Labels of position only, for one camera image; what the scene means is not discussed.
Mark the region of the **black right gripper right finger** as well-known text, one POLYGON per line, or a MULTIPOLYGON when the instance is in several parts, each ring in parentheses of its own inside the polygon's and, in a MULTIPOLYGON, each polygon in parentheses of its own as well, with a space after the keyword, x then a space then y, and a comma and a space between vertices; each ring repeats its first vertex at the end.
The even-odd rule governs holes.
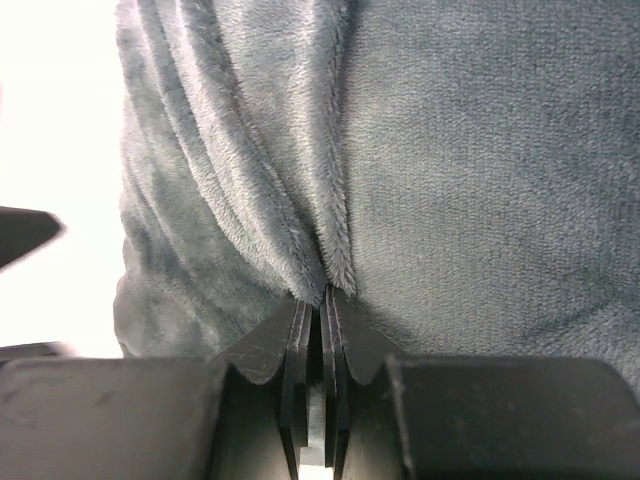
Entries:
POLYGON ((639 475, 639 405, 604 362, 409 355, 332 287, 319 321, 338 479, 639 475))

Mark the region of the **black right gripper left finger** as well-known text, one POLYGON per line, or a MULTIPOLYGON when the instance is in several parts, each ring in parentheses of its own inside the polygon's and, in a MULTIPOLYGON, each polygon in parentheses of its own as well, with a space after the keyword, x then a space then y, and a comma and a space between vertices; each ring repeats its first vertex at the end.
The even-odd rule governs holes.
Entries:
POLYGON ((2 477, 296 478, 311 317, 288 299, 212 359, 3 359, 2 477))

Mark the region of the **dark green plush pillowcase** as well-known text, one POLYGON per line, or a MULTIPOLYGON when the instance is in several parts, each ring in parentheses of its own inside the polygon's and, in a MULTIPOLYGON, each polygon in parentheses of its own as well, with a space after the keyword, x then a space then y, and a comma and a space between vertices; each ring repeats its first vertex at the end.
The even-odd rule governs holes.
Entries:
POLYGON ((639 382, 635 1, 121 1, 124 353, 286 295, 639 382))

